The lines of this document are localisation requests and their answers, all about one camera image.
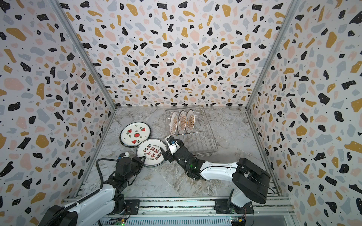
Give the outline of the patterned plate rack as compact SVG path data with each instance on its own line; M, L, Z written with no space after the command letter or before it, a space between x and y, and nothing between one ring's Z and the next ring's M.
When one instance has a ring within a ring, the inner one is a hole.
M143 141L137 148L137 157L145 157L145 167L156 167L164 163L165 159L162 150L167 150L165 143L159 139L148 139Z

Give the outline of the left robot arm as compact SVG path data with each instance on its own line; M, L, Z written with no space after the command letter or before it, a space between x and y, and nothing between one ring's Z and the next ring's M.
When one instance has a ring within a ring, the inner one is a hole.
M131 214L132 209L124 200L123 191L132 185L130 179L136 178L142 170L146 158L130 158L122 154L117 159L100 158L96 161L97 172L100 177L100 187L83 198L65 206L54 205L50 207L40 226L90 226L100 223L100 219L107 214L116 216ZM108 161L116 163L116 170L108 179L104 179L99 162Z

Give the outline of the orange sunburst plate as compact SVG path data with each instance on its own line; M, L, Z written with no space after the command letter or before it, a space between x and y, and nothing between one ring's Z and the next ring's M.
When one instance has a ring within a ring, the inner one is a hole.
M177 131L177 127L178 127L178 115L177 112L174 111L171 115L171 120L170 120L170 135L174 136L176 131Z

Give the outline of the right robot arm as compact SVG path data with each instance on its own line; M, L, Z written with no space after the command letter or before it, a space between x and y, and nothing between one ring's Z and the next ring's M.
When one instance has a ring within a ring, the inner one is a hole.
M234 163L211 163L195 157L186 147L177 143L161 148L166 161L177 162L192 180L221 180L232 182L232 189L225 204L217 204L217 213L238 212L250 202L265 204L268 197L270 175L246 158Z

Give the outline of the watermelon pattern plate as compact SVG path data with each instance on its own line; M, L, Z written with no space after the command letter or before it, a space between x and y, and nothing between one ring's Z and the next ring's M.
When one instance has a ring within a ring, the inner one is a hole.
M133 122L120 133L120 143L125 147L137 147L140 143L150 138L151 128L144 122Z

